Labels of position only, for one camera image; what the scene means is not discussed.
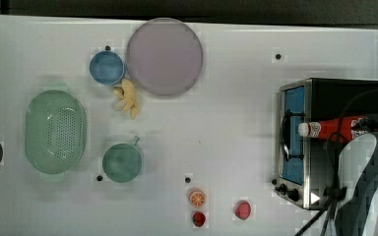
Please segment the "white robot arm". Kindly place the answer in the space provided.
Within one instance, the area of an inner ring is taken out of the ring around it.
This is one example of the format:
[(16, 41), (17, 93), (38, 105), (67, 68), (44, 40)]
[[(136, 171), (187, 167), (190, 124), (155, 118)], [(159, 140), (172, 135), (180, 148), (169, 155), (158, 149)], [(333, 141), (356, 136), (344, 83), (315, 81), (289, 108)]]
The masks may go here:
[(330, 214), (331, 236), (378, 235), (378, 131), (351, 140), (339, 155), (345, 197)]

